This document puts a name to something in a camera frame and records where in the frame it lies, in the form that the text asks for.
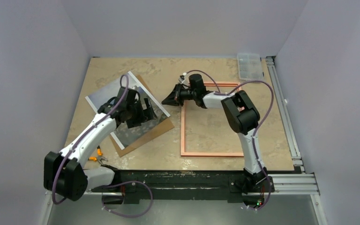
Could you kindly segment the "clear glass sheet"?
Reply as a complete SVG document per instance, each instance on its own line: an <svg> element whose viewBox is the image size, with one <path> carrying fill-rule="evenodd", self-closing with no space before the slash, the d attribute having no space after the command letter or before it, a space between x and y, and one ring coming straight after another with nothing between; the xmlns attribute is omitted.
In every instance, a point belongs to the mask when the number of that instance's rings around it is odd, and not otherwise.
<svg viewBox="0 0 360 225"><path fill-rule="evenodd" d="M111 137L116 150L119 152L139 148L173 128L173 124L168 120L169 112L152 95L147 85L143 83L142 78L131 72L128 72L127 76L129 78L128 90L136 90L140 93L143 109L146 107L144 98L149 98L157 119L142 123L139 127L128 128L126 123L117 127L111 133Z"/></svg>

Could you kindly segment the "red picture frame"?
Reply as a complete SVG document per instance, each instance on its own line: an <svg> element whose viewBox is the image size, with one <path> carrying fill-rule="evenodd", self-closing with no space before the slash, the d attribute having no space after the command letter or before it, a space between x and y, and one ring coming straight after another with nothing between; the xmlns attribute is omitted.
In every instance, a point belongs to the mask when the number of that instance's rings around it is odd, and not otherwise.
<svg viewBox="0 0 360 225"><path fill-rule="evenodd" d="M181 108L180 120L182 157L244 157L238 135L222 109L202 109L189 100Z"/></svg>

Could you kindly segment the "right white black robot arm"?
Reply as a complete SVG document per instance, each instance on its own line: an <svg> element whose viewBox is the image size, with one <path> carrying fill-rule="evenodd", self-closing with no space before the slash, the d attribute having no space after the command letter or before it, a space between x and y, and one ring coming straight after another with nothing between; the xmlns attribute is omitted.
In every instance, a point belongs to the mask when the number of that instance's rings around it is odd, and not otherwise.
<svg viewBox="0 0 360 225"><path fill-rule="evenodd" d="M186 100L193 100L204 109L222 109L230 128L237 133L244 155L244 184L251 191L257 190L267 179L267 172L261 159L257 130L260 114L247 93L221 94L201 87L185 88L176 84L172 92L161 102L163 105L183 106Z"/></svg>

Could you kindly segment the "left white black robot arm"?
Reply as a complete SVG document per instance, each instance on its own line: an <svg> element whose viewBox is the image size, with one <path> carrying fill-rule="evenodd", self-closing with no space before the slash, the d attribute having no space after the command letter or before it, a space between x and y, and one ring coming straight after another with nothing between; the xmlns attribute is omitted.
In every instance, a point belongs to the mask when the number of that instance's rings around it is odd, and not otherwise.
<svg viewBox="0 0 360 225"><path fill-rule="evenodd" d="M58 153L51 151L45 156L43 185L52 192L53 202L60 203L56 194L77 201L85 191L102 186L110 192L117 191L121 186L117 168L101 165L85 171L86 162L98 145L122 123L134 128L156 118L148 97L142 97L136 90L120 88L116 97L99 107L92 122L74 141Z"/></svg>

